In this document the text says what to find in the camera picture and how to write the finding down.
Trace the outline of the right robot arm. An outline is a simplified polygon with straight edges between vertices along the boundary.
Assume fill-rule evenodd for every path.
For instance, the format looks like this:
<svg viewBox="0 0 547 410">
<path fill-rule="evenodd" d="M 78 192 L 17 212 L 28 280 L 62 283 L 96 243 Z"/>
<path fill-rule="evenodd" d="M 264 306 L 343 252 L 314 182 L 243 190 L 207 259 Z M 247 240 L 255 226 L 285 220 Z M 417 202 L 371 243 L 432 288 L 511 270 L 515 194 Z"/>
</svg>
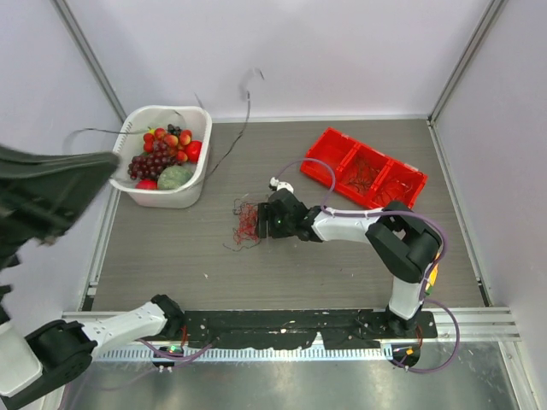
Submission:
<svg viewBox="0 0 547 410">
<path fill-rule="evenodd" d="M 402 202 L 392 201 L 385 208 L 368 211 L 309 208 L 286 188 L 257 205 L 255 231 L 260 239 L 297 237 L 303 242 L 370 245 L 393 276 L 385 324 L 395 337 L 406 337 L 417 328 L 426 282 L 446 245 L 431 220 Z"/>
</svg>

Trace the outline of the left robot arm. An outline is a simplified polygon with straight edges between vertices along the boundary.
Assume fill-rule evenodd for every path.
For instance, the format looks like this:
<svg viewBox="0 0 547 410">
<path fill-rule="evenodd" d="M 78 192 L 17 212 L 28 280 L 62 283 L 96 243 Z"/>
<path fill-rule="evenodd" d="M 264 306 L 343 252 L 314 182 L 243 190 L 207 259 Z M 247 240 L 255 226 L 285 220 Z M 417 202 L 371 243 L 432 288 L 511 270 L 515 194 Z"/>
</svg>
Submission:
<svg viewBox="0 0 547 410">
<path fill-rule="evenodd" d="M 1 148 L 1 268 L 19 265 L 19 249 L 31 240 L 55 243 L 88 209 L 116 172 L 109 152 L 34 155 Z M 101 353 L 143 337 L 174 340 L 185 315 L 166 295 L 99 325 L 53 320 L 22 336 L 1 312 L 1 400 L 24 406 L 75 380 Z"/>
</svg>

